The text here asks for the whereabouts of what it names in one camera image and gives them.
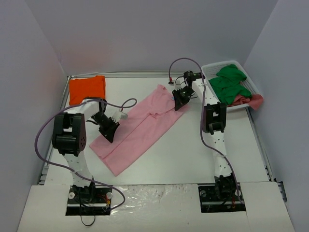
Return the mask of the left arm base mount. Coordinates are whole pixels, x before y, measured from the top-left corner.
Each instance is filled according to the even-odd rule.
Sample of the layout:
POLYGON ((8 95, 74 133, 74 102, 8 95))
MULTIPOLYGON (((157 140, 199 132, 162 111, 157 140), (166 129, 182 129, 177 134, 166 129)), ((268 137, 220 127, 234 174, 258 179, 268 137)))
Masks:
POLYGON ((65 216, 109 216, 111 201, 112 188, 71 186, 65 216))

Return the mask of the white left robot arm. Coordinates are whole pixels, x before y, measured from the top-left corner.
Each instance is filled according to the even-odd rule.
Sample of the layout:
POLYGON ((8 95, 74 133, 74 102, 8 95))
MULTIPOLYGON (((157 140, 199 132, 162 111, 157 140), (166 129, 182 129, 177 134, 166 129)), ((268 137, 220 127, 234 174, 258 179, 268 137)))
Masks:
POLYGON ((106 100, 87 97, 80 106, 59 113, 54 119, 53 148, 58 150, 73 169, 73 191, 86 202, 96 199, 97 189, 84 157, 87 142, 85 123, 89 119, 94 120, 103 138, 112 143, 123 113, 117 110, 112 117, 108 117, 105 110, 106 100))

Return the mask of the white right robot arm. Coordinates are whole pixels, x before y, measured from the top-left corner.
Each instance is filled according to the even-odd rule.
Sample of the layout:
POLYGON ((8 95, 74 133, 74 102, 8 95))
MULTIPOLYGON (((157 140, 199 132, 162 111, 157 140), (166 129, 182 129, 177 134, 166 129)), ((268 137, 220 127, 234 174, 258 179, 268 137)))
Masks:
POLYGON ((202 102, 200 123, 201 138, 212 150, 214 159, 214 194, 225 200, 235 192, 236 182, 233 171, 226 159, 224 131, 226 127, 226 105, 221 103, 213 92, 209 82, 203 79, 202 73, 186 71, 183 76, 174 80, 174 110, 179 111, 194 96, 202 102))

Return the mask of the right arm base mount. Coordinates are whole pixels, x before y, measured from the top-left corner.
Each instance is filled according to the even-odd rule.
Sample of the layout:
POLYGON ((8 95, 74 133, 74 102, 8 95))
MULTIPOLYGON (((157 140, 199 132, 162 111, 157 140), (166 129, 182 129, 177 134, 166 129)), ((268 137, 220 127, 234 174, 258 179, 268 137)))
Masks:
POLYGON ((220 198, 214 184, 198 185, 201 213, 232 213, 246 212, 245 204, 242 204, 235 190, 233 193, 224 193, 220 198))

